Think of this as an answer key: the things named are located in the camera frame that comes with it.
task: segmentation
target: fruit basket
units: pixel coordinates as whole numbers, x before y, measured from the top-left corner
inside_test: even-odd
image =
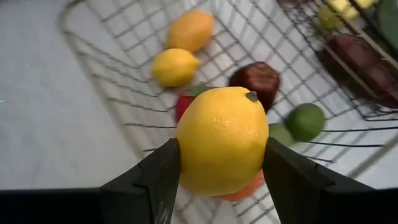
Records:
[[[395,110],[379,104],[383,96],[375,94],[364,100],[352,94],[322,66],[317,52],[334,35],[349,33],[366,40],[366,46],[386,58],[383,63],[393,72],[396,61],[378,47],[381,42],[389,45],[388,42],[372,40],[354,22],[345,20],[344,29],[327,31],[314,26],[316,11],[322,5],[328,3],[72,1],[60,16],[60,27],[105,108],[139,157],[174,137],[175,102],[182,91],[162,88],[153,80],[153,59],[165,48],[170,23],[188,10],[201,9],[214,16],[216,27],[211,42],[195,54],[202,64],[193,83],[225,86],[238,68],[256,61],[269,64],[281,79],[267,113],[269,123],[282,121],[302,103],[318,105],[327,118],[325,129],[316,139],[300,142],[291,149],[373,187],[388,187],[372,182],[374,175],[368,171],[395,149]],[[356,75],[352,69],[349,74]],[[354,80],[365,91],[372,90],[361,76]],[[196,197],[180,188],[172,221],[278,223],[279,219],[264,184],[249,198],[233,203]]]

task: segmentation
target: wire basket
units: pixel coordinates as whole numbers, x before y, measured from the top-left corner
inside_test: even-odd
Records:
[[[313,142],[295,144],[292,150],[373,187],[386,187],[361,177],[396,145],[398,121],[394,110],[378,105],[380,96],[363,103],[323,68],[316,52],[322,41],[341,30],[314,35],[314,12],[322,4],[311,0],[283,7],[273,0],[73,1],[60,25],[106,109],[141,158],[172,138],[176,127],[174,109],[180,90],[158,86],[150,74],[152,59],[164,49],[171,21],[187,10],[202,9],[213,14],[216,30],[210,44],[196,54],[203,64],[193,82],[225,86],[239,67],[268,63],[282,80],[267,114],[270,123],[281,121],[301,103],[317,104],[328,118],[321,135]],[[345,24],[344,32],[364,38],[352,22]],[[374,41],[365,39],[390,67],[397,68]],[[235,203],[196,197],[180,188],[173,222],[279,223],[279,219],[263,185]]]

